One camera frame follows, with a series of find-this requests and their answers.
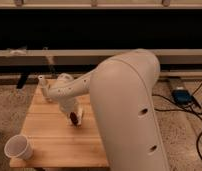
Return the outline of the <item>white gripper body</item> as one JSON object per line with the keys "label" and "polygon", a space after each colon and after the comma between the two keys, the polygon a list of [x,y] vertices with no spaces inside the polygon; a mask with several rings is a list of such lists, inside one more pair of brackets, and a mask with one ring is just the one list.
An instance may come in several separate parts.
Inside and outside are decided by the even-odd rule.
{"label": "white gripper body", "polygon": [[79,108],[79,103],[76,98],[71,98],[68,100],[62,100],[59,102],[60,110],[65,114],[70,114],[71,112],[77,113]]}

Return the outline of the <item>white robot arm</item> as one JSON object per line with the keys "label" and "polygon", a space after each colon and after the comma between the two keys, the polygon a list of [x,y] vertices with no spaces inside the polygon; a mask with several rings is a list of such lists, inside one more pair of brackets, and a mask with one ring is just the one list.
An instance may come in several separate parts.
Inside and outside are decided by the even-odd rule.
{"label": "white robot arm", "polygon": [[55,82],[49,95],[61,104],[90,96],[111,171],[169,171],[152,101],[159,74],[157,57],[137,49],[110,57],[73,81]]}

